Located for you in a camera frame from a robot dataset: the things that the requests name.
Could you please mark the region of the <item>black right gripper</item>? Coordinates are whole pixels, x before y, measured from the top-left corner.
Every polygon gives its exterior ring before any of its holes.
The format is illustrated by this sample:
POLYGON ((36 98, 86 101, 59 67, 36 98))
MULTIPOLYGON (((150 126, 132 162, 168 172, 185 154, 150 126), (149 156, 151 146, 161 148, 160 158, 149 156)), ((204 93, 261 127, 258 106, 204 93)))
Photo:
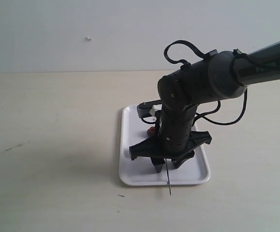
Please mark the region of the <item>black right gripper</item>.
POLYGON ((151 162, 156 173, 162 171, 164 159, 171 160, 175 169, 192 159, 195 149, 203 144, 210 144, 212 137, 208 131, 190 131, 182 138, 153 136, 129 147, 132 160, 138 157, 152 158, 151 162))

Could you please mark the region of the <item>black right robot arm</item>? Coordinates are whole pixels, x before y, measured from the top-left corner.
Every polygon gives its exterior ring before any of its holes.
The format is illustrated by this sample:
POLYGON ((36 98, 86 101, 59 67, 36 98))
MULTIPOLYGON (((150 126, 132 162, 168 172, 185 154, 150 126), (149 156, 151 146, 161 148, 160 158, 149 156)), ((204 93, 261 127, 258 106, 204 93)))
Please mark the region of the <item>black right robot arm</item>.
POLYGON ((249 85, 280 80, 280 42, 250 54, 240 50, 202 53, 192 43, 181 40, 200 61, 184 59, 180 68, 157 83, 159 99, 137 106, 139 118, 155 117, 154 132, 144 141, 129 147, 131 159, 150 158, 157 173, 170 160, 175 168, 194 157, 195 150, 212 140, 207 132, 192 126, 207 113, 198 114, 203 103, 221 102, 247 95, 249 85))

